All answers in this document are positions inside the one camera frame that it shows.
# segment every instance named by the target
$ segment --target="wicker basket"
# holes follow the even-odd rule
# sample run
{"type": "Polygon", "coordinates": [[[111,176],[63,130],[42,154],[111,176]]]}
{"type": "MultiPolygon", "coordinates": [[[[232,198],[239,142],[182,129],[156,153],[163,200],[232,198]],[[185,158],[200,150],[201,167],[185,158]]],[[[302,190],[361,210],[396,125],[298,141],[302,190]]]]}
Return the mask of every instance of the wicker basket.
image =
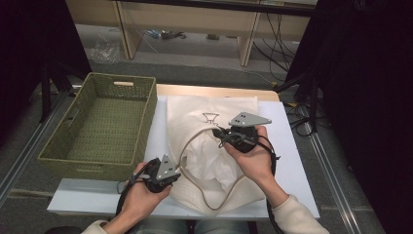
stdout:
{"type": "Polygon", "coordinates": [[[143,161],[156,104],[155,78],[90,73],[38,160],[61,177],[125,180],[143,161]]]}

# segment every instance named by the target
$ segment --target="gray floor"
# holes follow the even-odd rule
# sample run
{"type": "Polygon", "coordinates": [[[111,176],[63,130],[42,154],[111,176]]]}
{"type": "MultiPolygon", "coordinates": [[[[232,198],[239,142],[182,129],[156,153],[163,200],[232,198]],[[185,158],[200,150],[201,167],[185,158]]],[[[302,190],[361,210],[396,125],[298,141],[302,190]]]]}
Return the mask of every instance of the gray floor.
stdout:
{"type": "MultiPolygon", "coordinates": [[[[96,35],[104,35],[106,39],[119,41],[117,28],[104,27],[78,27],[88,56],[92,59],[92,52],[96,35]]],[[[282,84],[285,72],[272,67],[276,75],[271,75],[270,63],[255,49],[251,52],[248,67],[241,67],[236,39],[220,36],[219,40],[207,40],[203,34],[187,33],[187,38],[174,38],[169,40],[155,40],[149,36],[144,37],[133,60],[126,60],[122,55],[115,64],[99,64],[91,60],[94,71],[105,73],[134,74],[155,76],[159,83],[208,85],[234,88],[251,88],[270,90],[272,82],[282,84]]],[[[257,45],[270,54],[262,40],[256,41],[257,45]]],[[[285,42],[294,51],[296,43],[285,42]]],[[[280,94],[282,101],[293,101],[292,96],[296,87],[291,87],[280,94]]],[[[67,106],[72,98],[68,98],[63,106],[67,106]]],[[[290,107],[286,112],[293,113],[290,107]]],[[[22,152],[26,143],[38,126],[41,114],[41,99],[39,90],[36,90],[21,116],[17,119],[14,130],[7,141],[0,148],[0,177],[3,179],[16,158],[22,152]]],[[[298,117],[288,115],[290,121],[298,117]]],[[[371,209],[357,179],[347,169],[346,157],[340,147],[334,131],[329,128],[328,119],[318,121],[318,135],[325,154],[340,183],[352,212],[356,216],[357,224],[362,233],[384,233],[380,222],[371,209]]],[[[45,138],[40,142],[43,145],[51,134],[53,128],[46,132],[45,138]]],[[[319,160],[308,136],[304,134],[304,127],[292,130],[300,156],[319,207],[321,218],[319,222],[331,233],[349,233],[345,222],[339,212],[330,187],[319,164],[319,160]]],[[[14,185],[11,195],[0,210],[0,233],[44,233],[51,227],[62,225],[75,225],[85,228],[97,216],[59,216],[46,211],[60,178],[45,170],[33,157],[19,180],[14,185]]],[[[274,233],[269,222],[258,222],[261,234],[274,233]]]]}

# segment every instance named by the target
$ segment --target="sleeve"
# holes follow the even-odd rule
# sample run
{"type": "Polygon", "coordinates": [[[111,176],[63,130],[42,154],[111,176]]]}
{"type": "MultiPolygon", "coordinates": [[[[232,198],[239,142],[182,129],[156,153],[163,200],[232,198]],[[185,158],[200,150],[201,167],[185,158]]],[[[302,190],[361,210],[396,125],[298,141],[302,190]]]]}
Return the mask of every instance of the sleeve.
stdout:
{"type": "Polygon", "coordinates": [[[322,234],[328,233],[313,217],[310,210],[299,203],[297,198],[289,198],[276,208],[272,208],[274,219],[285,233],[322,234]]]}
{"type": "Polygon", "coordinates": [[[107,221],[98,220],[93,222],[82,234],[107,234],[100,226],[102,223],[107,223],[107,221]]]}

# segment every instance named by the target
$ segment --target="white fabric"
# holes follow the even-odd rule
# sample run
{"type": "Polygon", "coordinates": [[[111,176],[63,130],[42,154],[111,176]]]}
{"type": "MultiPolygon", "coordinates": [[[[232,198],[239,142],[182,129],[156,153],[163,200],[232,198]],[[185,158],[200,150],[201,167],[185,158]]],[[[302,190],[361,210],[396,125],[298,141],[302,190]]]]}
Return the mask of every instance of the white fabric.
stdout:
{"type": "Polygon", "coordinates": [[[216,126],[229,128],[242,111],[258,114],[257,98],[168,97],[171,159],[182,172],[170,193],[175,200],[201,214],[219,215],[265,198],[212,134],[216,126]]]}

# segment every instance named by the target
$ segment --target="white tabletop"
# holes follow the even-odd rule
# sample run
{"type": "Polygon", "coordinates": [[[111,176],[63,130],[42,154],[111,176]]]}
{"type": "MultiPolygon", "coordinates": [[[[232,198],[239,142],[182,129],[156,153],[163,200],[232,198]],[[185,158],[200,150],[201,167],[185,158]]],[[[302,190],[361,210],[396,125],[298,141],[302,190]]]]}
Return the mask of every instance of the white tabletop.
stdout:
{"type": "MultiPolygon", "coordinates": [[[[289,194],[294,194],[312,212],[319,217],[319,211],[310,189],[297,146],[286,118],[281,102],[259,101],[259,114],[273,121],[266,125],[270,142],[276,153],[281,156],[277,163],[276,179],[281,187],[289,194]]],[[[145,161],[155,157],[162,159],[169,153],[167,139],[167,97],[158,96],[148,144],[145,152],[145,161]]],[[[60,215],[109,215],[116,212],[119,200],[117,181],[102,181],[89,179],[64,178],[48,211],[60,215]]],[[[167,197],[159,204],[152,216],[169,218],[216,218],[205,217],[183,205],[171,197],[167,197]]],[[[232,212],[221,214],[219,218],[235,218],[259,220],[268,218],[265,200],[248,204],[232,212]]]]}

